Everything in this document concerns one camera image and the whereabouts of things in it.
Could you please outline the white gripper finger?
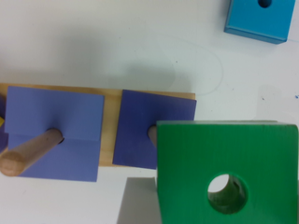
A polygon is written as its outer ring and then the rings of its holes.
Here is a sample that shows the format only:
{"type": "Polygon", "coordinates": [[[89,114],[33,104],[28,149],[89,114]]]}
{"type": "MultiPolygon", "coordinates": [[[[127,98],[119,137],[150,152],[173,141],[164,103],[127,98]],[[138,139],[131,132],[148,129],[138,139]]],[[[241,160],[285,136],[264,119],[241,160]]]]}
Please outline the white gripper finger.
{"type": "Polygon", "coordinates": [[[117,224],[162,224],[154,177],[128,177],[117,224]]]}

